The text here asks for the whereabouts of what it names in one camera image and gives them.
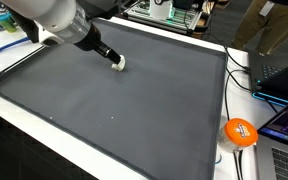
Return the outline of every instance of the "white table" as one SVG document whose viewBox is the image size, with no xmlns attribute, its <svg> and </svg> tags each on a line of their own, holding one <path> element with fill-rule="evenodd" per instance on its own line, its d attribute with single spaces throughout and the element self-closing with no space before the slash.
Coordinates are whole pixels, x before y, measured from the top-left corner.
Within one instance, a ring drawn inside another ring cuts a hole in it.
<svg viewBox="0 0 288 180">
<path fill-rule="evenodd" d="M 193 39 L 172 32 L 167 32 L 118 18 L 113 18 L 111 22 L 224 52 L 224 48 L 220 45 Z M 6 32 L 0 33 L 0 46 L 20 39 L 24 36 L 25 34 L 23 32 L 16 32 L 13 34 Z M 7 68 L 39 47 L 41 46 L 38 44 L 26 42 L 18 45 L 17 47 L 1 52 L 0 70 Z M 229 51 L 236 61 L 242 65 L 248 65 L 247 53 L 233 49 L 229 49 Z M 228 68 L 230 70 L 234 70 L 238 69 L 238 66 L 229 62 Z M 239 82 L 242 83 L 242 85 L 248 86 L 249 79 L 246 75 L 236 73 L 234 76 Z M 274 112 L 266 102 L 252 98 L 249 93 L 239 89 L 233 81 L 229 82 L 227 96 L 231 118 L 244 118 L 251 122 L 256 128 L 259 128 L 274 115 Z M 2 98 L 0 98 L 0 116 L 98 179 L 145 179 L 145 177 L 129 169 L 123 164 L 120 164 L 84 142 L 74 138 L 60 129 L 57 129 L 44 120 L 26 112 L 10 102 L 3 100 Z M 223 105 L 221 127 L 225 124 L 226 119 L 225 106 Z M 221 154 L 223 156 L 223 160 L 220 164 L 216 165 L 214 179 L 237 179 L 233 155 L 224 151 L 221 151 Z M 254 147 L 247 148 L 244 151 L 242 166 L 244 180 L 258 179 Z"/>
</svg>

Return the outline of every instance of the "black cable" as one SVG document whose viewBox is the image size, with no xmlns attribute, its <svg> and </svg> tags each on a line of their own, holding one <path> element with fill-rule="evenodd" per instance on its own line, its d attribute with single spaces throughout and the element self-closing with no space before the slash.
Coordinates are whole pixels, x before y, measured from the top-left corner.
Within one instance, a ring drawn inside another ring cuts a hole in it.
<svg viewBox="0 0 288 180">
<path fill-rule="evenodd" d="M 233 152 L 233 156 L 234 156 L 234 161 L 235 161 L 235 168 L 236 168 L 236 173 L 237 173 L 237 179 L 238 180 L 243 180 L 243 173 L 242 173 L 242 153 L 243 151 L 237 151 L 237 152 Z"/>
<path fill-rule="evenodd" d="M 272 103 L 270 103 L 269 101 L 266 101 L 270 106 L 271 108 L 273 109 L 273 111 L 277 114 L 278 111 L 276 110 L 276 108 L 272 105 Z"/>
<path fill-rule="evenodd" d="M 227 53 L 227 55 L 231 58 L 231 60 L 236 64 L 238 65 L 239 67 L 245 69 L 246 71 L 250 71 L 251 69 L 249 67 L 246 67 L 246 66 L 242 66 L 241 64 L 239 64 L 232 56 L 231 54 L 228 52 L 228 47 L 224 45 L 224 43 L 222 41 L 220 41 L 216 36 L 214 36 L 213 34 L 204 34 L 204 35 L 210 35 L 212 36 L 213 38 L 215 38 L 220 45 L 222 45 Z"/>
<path fill-rule="evenodd" d="M 228 82 L 229 82 L 229 79 L 230 77 L 232 77 L 232 79 L 234 79 L 234 82 L 242 89 L 244 90 L 247 90 L 247 91 L 250 91 L 250 89 L 248 88 L 245 88 L 243 87 L 236 79 L 235 77 L 233 76 L 233 73 L 234 72 L 243 72 L 243 73 L 246 73 L 247 72 L 245 70 L 240 70 L 240 69 L 236 69 L 236 70 L 233 70 L 233 71 L 229 71 L 228 69 L 226 69 L 226 71 L 228 72 L 228 77 L 226 79 L 226 82 L 225 82 L 225 88 L 224 88 L 224 103 L 225 103 L 225 109 L 226 109 L 226 116 L 227 116 L 227 121 L 229 121 L 231 118 L 230 118 L 230 113 L 229 113 L 229 108 L 228 108 L 228 101 L 227 101 L 227 87 L 228 87 Z"/>
<path fill-rule="evenodd" d="M 240 165 L 240 174 L 243 179 L 242 156 L 243 156 L 243 150 L 240 151 L 239 156 L 238 156 L 238 163 Z"/>
<path fill-rule="evenodd" d="M 186 15 L 187 15 L 188 10 L 186 10 L 185 14 L 184 14 L 184 25 L 186 27 L 186 31 L 188 31 L 188 26 L 186 24 Z"/>
<path fill-rule="evenodd" d="M 142 1 L 146 1 L 146 0 L 138 0 L 137 2 L 135 2 L 129 9 L 133 8 L 134 6 L 138 5 L 139 3 L 141 3 Z"/>
</svg>

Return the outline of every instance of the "orange object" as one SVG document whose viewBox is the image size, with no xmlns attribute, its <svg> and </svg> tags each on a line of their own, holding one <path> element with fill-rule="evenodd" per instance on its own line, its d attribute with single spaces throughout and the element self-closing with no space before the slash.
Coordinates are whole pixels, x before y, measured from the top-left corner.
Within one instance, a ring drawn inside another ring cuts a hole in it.
<svg viewBox="0 0 288 180">
<path fill-rule="evenodd" d="M 255 127 L 244 119 L 231 119 L 220 130 L 218 144 L 228 152 L 241 150 L 258 139 Z"/>
<path fill-rule="evenodd" d="M 255 127 L 244 119 L 230 120 L 226 123 L 224 130 L 232 143 L 238 146 L 250 146 L 258 139 Z"/>
</svg>

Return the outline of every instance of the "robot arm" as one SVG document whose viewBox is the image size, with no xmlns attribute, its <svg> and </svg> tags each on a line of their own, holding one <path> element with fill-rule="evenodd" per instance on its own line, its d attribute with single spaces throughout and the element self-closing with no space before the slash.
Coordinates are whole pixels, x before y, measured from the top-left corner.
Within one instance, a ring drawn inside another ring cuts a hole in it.
<svg viewBox="0 0 288 180">
<path fill-rule="evenodd" d="M 75 0 L 1 0 L 11 11 L 40 24 L 43 29 L 84 51 L 95 50 L 122 71 L 125 58 L 101 41 L 101 33 L 86 20 L 84 9 Z"/>
</svg>

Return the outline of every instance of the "gray mat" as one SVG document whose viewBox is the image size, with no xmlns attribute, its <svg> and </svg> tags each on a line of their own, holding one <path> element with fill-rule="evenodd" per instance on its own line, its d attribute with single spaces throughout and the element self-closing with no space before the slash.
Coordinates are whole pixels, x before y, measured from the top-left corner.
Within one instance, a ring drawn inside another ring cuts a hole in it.
<svg viewBox="0 0 288 180">
<path fill-rule="evenodd" d="M 150 179 L 212 179 L 225 54 L 95 24 L 125 71 L 73 45 L 44 48 L 0 77 L 0 96 Z"/>
</svg>

